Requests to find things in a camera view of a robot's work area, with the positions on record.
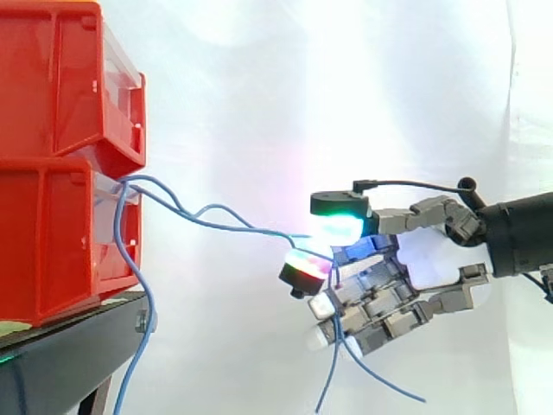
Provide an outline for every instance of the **stacked red drawer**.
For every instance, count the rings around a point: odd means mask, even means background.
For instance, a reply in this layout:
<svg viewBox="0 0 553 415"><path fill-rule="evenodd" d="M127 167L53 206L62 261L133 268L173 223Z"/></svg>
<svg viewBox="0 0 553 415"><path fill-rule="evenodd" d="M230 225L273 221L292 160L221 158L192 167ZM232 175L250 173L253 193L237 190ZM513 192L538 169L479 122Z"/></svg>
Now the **stacked red drawer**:
<svg viewBox="0 0 553 415"><path fill-rule="evenodd" d="M144 77L95 2L2 1L0 38L0 322L38 326L137 283L109 178L145 164ZM136 261L140 203L123 223Z"/></svg>

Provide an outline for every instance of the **green light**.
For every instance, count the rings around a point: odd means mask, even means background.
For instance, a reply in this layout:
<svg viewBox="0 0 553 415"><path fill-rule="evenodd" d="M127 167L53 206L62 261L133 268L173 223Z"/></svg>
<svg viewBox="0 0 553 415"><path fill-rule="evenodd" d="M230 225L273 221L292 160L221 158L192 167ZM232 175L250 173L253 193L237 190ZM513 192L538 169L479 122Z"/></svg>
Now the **green light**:
<svg viewBox="0 0 553 415"><path fill-rule="evenodd" d="M327 279L328 273L332 268L332 262L316 257L306 252L293 249L286 255L285 259L288 265L293 266L299 271L305 272L311 277Z"/></svg>
<svg viewBox="0 0 553 415"><path fill-rule="evenodd" d="M364 222L350 214L313 215L316 220L314 236L330 246L351 246L361 239Z"/></svg>
<svg viewBox="0 0 553 415"><path fill-rule="evenodd" d="M13 361L15 358L16 356L14 354L8 354L7 356L0 357L0 365L8 363L9 361Z"/></svg>

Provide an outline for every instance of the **robotic arm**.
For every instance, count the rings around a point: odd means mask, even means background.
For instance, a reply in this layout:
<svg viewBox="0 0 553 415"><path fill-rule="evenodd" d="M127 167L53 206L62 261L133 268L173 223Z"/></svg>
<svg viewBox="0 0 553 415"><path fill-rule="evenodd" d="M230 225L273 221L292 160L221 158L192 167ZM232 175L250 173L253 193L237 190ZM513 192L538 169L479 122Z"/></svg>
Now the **robotic arm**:
<svg viewBox="0 0 553 415"><path fill-rule="evenodd" d="M453 191L463 204L440 195L409 209L372 210L363 192L390 184ZM338 315L346 341L359 356L366 355L435 315L472 309L475 290L489 284L490 277L532 278L525 273L540 271L543 282L532 279L553 303L553 193L486 206L475 190L470 178L453 189L359 181L352 191L311 195L311 214L348 216L362 227L350 240L353 245L333 248L337 284L321 290L321 275L313 278L290 265L281 272L294 297L312 296L308 305L320 321L320 346L335 342L333 318ZM339 226L334 231L348 234ZM435 263L430 264L432 252Z"/></svg>

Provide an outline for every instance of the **blue cable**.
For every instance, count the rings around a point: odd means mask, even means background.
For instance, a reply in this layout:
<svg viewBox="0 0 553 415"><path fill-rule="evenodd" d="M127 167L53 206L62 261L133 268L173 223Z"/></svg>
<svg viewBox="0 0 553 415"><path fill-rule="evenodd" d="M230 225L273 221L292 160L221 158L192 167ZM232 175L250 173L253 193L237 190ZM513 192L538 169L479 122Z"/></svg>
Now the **blue cable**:
<svg viewBox="0 0 553 415"><path fill-rule="evenodd" d="M318 415L323 402L325 401L325 398L327 397L328 388L330 387L330 384L332 383L332 379L334 378L334 371L336 370L336 363L338 363L338 351L340 350L340 344L342 343L342 340L336 337L336 341L334 342L334 353L332 355L332 363L330 365L330 371L328 372L327 381L325 382L325 386L322 388L321 396L319 397L319 401L317 402L317 406L315 407L315 415Z"/></svg>
<svg viewBox="0 0 553 415"><path fill-rule="evenodd" d="M357 357L357 355L352 351L349 344L347 344L346 338L344 336L344 329L342 328L342 323L341 323L340 319L335 318L334 319L334 324L336 324L336 326L335 326L335 329L337 329L336 333L340 337L341 343L346 347L347 352L349 353L350 356L352 356L352 359L355 361L355 363L357 363L359 365L359 367L361 367L365 372L370 374L374 379L378 380L381 383L384 383L386 386L393 389L397 393L401 393L403 396L406 396L407 398L411 398L411 399L417 400L418 402L422 402L422 403L426 404L426 399L425 398L421 398L420 396L417 396L413 393L405 391L404 389L400 388L399 386L394 385L393 383L389 382L388 380L384 379L382 376L374 373L370 368L368 368L365 365L365 363L363 363L361 361L361 359L359 357Z"/></svg>
<svg viewBox="0 0 553 415"><path fill-rule="evenodd" d="M160 197L150 193L148 190L145 190L145 189L140 188L138 186L131 186L129 183L131 181L135 181L135 180L145 180L145 181L148 181L148 182L153 182L154 184L159 186L161 189L163 189L169 195L169 197L173 200L176 207L171 206L169 203L167 203L166 201L164 201ZM303 251L303 252L310 253L310 254L315 255L317 257L320 257L320 258L324 258L324 259L327 259L327 260L332 260L332 259L330 259L330 258L328 258L324 255L321 255L317 252L311 252L310 250L301 249L301 248L296 247L296 244L295 244L294 240L292 240L292 238L309 238L308 235L301 235L301 234L288 235L286 233L281 233L281 232L278 232L278 231L272 231L270 229L256 228L253 225L251 225L250 223L248 223L246 220L244 220L234 210L232 210L229 207L226 207L224 205L220 205L220 204L216 204L216 203L210 204L210 205L207 205L207 206L203 207L202 209L200 209L200 211L198 211L196 214L191 214L189 211L187 211L182 206L181 202L179 201L179 199L175 195L175 193L169 187L167 187L165 184L163 184L159 180L155 179L155 177L145 176L145 175L136 175L136 176L125 177L120 182L122 183L123 188L120 190L121 194L118 198L115 217L114 217L114 221L113 221L114 239L115 239L116 246L117 246L119 252L121 253L121 256L123 257L124 261L130 267L130 269L133 271L133 273L137 276L137 280L139 281L139 283L144 288L144 292L146 294L146 297L147 297L148 303L149 303L149 314L148 314L148 319L147 319L147 322L146 322L146 330L145 330L144 336L143 336L142 340L140 341L137 352L133 356L129 367L127 368L127 371L125 372L125 375L123 377L123 381L121 383L121 387L119 388L118 397L117 397L117 400L116 400L115 408L113 410L113 415L119 415L120 412L121 412L121 408L123 406L124 397L125 397L125 394L127 392L127 388L129 386L130 379L131 379L132 374L134 373L134 371L137 367L137 363L140 361L140 359L143 355L143 352L146 349L146 346L148 345L149 338L150 338L150 336L153 332L154 323L155 323L155 319L156 319L156 303L155 303L155 300L154 300L154 295L153 295L148 283L146 282L143 274L141 273L140 269L138 268L137 264L132 260L129 253L127 253L126 247L125 247L124 242L123 242L123 238L121 236L121 222L122 222L122 217L123 217L124 205L125 205L125 201L126 201L126 195L128 193L129 188L133 188L134 190L148 196L149 198L151 198L152 200L160 203L161 205L163 205L164 207L166 207L170 211L174 212L175 214L178 214L182 218L184 218L186 220L189 220L193 223L196 223L198 225L201 225L201 226L204 226L204 227L211 227L211 228L214 228L214 229L219 229L219 230L224 230L224 231L230 231L230 232L259 233L259 234L269 235L269 236L278 236L278 237L286 239L290 243L290 245L295 249L298 249L298 250ZM203 221L203 220L198 219L203 214L205 214L209 210L213 210L213 209L220 209L220 210L226 211L227 213L231 214L235 219L240 221L246 227L229 227L229 226L220 225L220 224L217 224L217 223L207 222L207 221Z"/></svg>
<svg viewBox="0 0 553 415"><path fill-rule="evenodd" d="M213 222L208 222L208 221L205 221L205 220L201 220L201 219L198 219L195 216L204 214L211 207L211 208L223 208L226 212L231 213L235 218L237 218L237 219L239 218L239 220L242 221L243 223L244 222L247 223L243 218L241 218L236 212L234 212L229 207L226 207L224 205L218 205L218 204L207 205L206 207L202 208L197 214L191 214L190 212L188 212L181 205L181 202L179 201L179 199L175 195L175 193L170 188L168 188L166 185L164 185L162 182L155 179L155 177L149 177L149 176L145 176L145 175L128 176L128 177L125 177L124 179L121 179L121 182L131 182L131 181L135 181L135 180L145 180L145 181L148 181L148 182L153 182L154 184L158 185L161 189L163 189L169 195L169 197L175 203L176 207L170 205L164 199L160 198L157 195L154 195L153 193L149 192L148 190L146 190L144 188L141 188L139 186L131 186L131 187L134 190L142 193L143 195L148 196L150 199L152 199L152 200L156 201L157 203L161 204L162 206L164 206L165 208L167 208L168 210L170 210L174 214L178 214L183 219L189 220L189 221L195 223L196 225L201 225L203 227L211 227L212 229L218 229L218 230L221 230L221 231L229 231L229 232L237 232L237 233L258 233L258 234L267 235L267 236L277 236L277 237L286 239L289 242L290 246L294 249L297 249L298 251L309 253L311 255L314 255L318 258L325 259L327 261L332 261L331 258L329 258L325 255L321 255L318 252L313 252L313 251L310 251L308 249L303 249L303 248L296 247L296 243L294 242L293 238L306 238L306 237L308 237L307 235L288 235L286 233L273 231L273 230L270 230L270 229L258 228L258 227L231 227L231 226L228 226L228 225L220 225L219 223L213 223Z"/></svg>
<svg viewBox="0 0 553 415"><path fill-rule="evenodd" d="M161 188L165 193L167 193L169 195L169 197L173 200L175 206L177 206L181 212L183 212L184 214L189 214L190 216L193 216L196 219L200 218L203 214L207 213L210 210L219 209L219 210L224 210L225 212L229 213L238 222L242 223L245 227L249 227L250 229L256 228L250 222L248 222L246 219L244 219L242 216L240 216L235 210L231 209L228 206L221 205L219 203L212 203L210 205L204 206L196 214L191 214L190 212L188 212L182 206L181 201L179 200L179 198L177 197L175 192L173 192L173 190L171 190L166 184L161 182L159 179L156 179L154 176L133 175L133 176L127 176L127 177L125 177L124 179L121 180L121 182L136 182L136 181L145 181L145 182L154 183L155 185L157 185L159 188ZM149 193L146 189L141 188L139 186L131 186L131 187L133 189L135 189L136 191L140 192L140 193L144 193L145 195L147 195ZM304 234L291 234L290 237L291 238L297 238L297 239L310 238L309 235L304 235Z"/></svg>
<svg viewBox="0 0 553 415"><path fill-rule="evenodd" d="M130 361L130 365L124 374L121 387L119 388L119 393L115 403L115 408L113 409L113 415L119 415L119 413L121 412L121 407L123 406L124 396L127 392L130 378L132 377L132 374L134 373L135 368L137 367L137 363L142 357L142 354L144 353L146 346L148 345L149 337L154 331L154 322L156 318L156 302L154 300L154 294L149 288L149 285L144 279L143 274L140 272L140 269L138 268L137 264L135 264L135 262L132 260L129 253L127 252L123 239L121 237L121 220L123 217L123 209L124 209L125 199L126 199L128 189L129 189L129 183L124 182L121 195L119 196L119 199L118 199L117 208L115 210L115 219L113 221L113 234L115 237L115 244L117 245L119 252L123 256L128 266L132 269L134 274L137 276L138 281L144 288L144 292L146 293L146 297L149 303L149 314L148 314L148 320L146 322L146 330L144 332L144 336L140 341L137 352L132 357L132 361Z"/></svg>

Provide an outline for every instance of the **black table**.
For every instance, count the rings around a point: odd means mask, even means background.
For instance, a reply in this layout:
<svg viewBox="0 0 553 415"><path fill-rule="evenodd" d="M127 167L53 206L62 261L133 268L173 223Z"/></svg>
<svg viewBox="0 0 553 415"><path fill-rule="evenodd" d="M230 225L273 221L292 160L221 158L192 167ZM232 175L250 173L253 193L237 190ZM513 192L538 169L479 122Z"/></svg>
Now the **black table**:
<svg viewBox="0 0 553 415"><path fill-rule="evenodd" d="M111 374L136 351L143 292L40 329L0 337L0 415L104 413Z"/></svg>

